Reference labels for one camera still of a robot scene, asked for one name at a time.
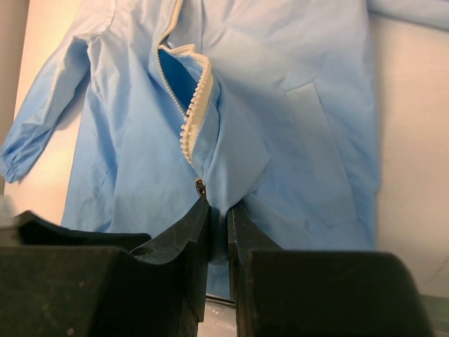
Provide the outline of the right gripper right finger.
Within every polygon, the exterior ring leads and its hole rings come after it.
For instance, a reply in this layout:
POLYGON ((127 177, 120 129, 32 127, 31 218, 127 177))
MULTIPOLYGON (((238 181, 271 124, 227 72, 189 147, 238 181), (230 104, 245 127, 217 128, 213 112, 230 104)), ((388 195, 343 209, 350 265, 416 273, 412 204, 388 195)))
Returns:
POLYGON ((227 214, 229 275, 239 336, 432 336, 413 278, 391 253, 282 249, 242 204, 227 214), (302 296, 366 297, 368 314, 287 313, 302 296))

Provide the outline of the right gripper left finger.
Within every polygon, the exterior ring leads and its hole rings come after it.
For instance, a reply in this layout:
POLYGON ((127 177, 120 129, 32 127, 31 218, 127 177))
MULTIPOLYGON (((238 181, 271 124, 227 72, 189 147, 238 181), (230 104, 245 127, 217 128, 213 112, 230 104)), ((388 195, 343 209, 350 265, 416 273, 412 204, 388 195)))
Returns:
POLYGON ((204 319, 210 207, 134 249, 1 246, 2 336, 195 336, 204 319))

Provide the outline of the light blue hooded jacket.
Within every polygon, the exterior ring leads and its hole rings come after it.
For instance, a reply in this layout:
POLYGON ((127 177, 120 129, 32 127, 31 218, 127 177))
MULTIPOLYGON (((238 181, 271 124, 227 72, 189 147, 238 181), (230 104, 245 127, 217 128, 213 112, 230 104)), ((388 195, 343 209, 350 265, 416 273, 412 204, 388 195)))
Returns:
POLYGON ((83 1, 1 146, 1 175, 30 172, 86 83, 63 227, 155 237, 201 180, 207 291, 223 298, 238 203, 285 249, 373 250, 369 12, 448 28, 447 1, 83 1))

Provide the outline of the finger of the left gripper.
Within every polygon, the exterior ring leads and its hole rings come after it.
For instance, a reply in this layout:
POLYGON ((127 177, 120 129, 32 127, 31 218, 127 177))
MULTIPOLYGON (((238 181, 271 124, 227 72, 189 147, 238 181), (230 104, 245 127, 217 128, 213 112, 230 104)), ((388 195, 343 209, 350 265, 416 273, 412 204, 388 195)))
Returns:
POLYGON ((70 230, 50 223, 31 211, 1 219, 1 246, 116 246, 134 249, 148 242, 145 233, 103 233, 70 230))

